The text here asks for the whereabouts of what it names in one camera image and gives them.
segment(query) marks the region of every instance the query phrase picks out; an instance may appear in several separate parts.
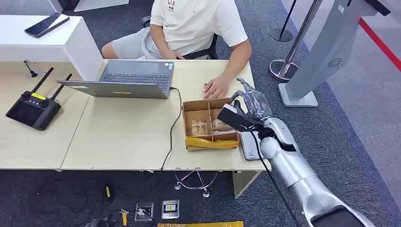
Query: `red barrier rope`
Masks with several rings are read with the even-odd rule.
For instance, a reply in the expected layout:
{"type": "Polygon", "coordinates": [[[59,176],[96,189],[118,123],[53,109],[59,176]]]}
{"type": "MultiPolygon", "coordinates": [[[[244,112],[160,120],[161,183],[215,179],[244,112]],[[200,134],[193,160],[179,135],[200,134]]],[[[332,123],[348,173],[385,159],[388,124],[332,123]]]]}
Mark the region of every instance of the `red barrier rope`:
{"type": "Polygon", "coordinates": [[[374,43],[383,51],[383,53],[390,59],[390,61],[401,71],[401,61],[400,59],[383,43],[383,41],[376,35],[376,33],[367,25],[364,19],[360,19],[359,25],[364,29],[364,31],[369,35],[374,43]]]}

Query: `electrical outlet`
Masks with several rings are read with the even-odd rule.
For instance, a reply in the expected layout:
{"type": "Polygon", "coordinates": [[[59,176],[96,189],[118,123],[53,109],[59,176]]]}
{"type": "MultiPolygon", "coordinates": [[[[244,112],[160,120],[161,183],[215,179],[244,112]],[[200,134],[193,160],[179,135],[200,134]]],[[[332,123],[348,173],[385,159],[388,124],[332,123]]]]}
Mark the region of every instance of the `electrical outlet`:
{"type": "Polygon", "coordinates": [[[135,221],[151,221],[153,218],[153,203],[139,202],[135,212],[135,221]]]}

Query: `robotic arm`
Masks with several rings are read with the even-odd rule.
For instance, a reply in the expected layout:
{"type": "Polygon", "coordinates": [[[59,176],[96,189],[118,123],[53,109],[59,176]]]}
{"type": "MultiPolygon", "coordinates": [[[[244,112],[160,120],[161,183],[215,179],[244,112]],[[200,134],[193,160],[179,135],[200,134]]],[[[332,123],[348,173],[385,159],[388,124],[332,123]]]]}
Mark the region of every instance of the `robotic arm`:
{"type": "Polygon", "coordinates": [[[231,97],[234,106],[226,104],[218,118],[239,131],[258,131],[260,148],[277,176],[302,211],[307,227],[374,227],[362,214],[337,198],[319,180],[314,170],[299,152],[287,125],[273,116],[263,93],[238,78],[245,91],[231,97]],[[244,113],[236,98],[241,96],[248,109],[244,113]]]}

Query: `stanchion post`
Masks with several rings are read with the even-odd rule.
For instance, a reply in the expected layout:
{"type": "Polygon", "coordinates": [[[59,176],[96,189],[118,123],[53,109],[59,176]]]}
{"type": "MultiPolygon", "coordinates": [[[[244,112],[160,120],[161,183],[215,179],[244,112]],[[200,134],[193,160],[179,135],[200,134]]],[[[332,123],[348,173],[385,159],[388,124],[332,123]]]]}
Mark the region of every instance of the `stanchion post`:
{"type": "Polygon", "coordinates": [[[291,9],[288,12],[286,22],[284,22],[283,28],[275,28],[270,31],[270,36],[273,39],[280,41],[280,42],[288,42],[293,38],[292,34],[288,30],[286,30],[286,27],[287,27],[287,23],[289,21],[289,17],[292,13],[292,10],[294,9],[295,3],[296,3],[296,0],[294,0],[292,2],[291,9]]]}
{"type": "Polygon", "coordinates": [[[301,44],[306,32],[308,31],[308,28],[310,24],[313,21],[313,18],[317,12],[317,10],[320,7],[320,4],[322,3],[322,0],[314,0],[308,14],[305,17],[304,22],[301,25],[301,28],[299,29],[298,34],[295,37],[294,43],[291,46],[291,49],[286,57],[285,60],[278,59],[278,60],[273,60],[270,65],[269,65],[269,73],[276,79],[280,81],[289,81],[292,76],[296,73],[298,70],[298,66],[295,65],[292,60],[295,56],[296,50],[298,49],[299,45],[301,44]]]}

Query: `small package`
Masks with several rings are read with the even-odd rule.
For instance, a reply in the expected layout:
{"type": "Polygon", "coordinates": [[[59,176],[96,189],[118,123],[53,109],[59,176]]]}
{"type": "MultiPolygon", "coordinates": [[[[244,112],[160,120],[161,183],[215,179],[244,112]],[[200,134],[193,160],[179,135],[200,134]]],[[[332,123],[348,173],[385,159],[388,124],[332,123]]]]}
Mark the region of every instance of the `small package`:
{"type": "Polygon", "coordinates": [[[203,91],[202,91],[202,97],[203,97],[203,99],[205,98],[205,95],[206,95],[206,92],[207,92],[207,90],[206,90],[206,86],[207,86],[208,84],[204,84],[203,85],[203,91]]]}
{"type": "Polygon", "coordinates": [[[223,133],[233,133],[235,132],[234,128],[229,126],[228,124],[222,122],[221,120],[215,118],[211,120],[212,122],[212,134],[223,134],[223,133]]]}
{"type": "Polygon", "coordinates": [[[208,134],[208,121],[203,120],[192,120],[192,136],[206,136],[208,134]]]}

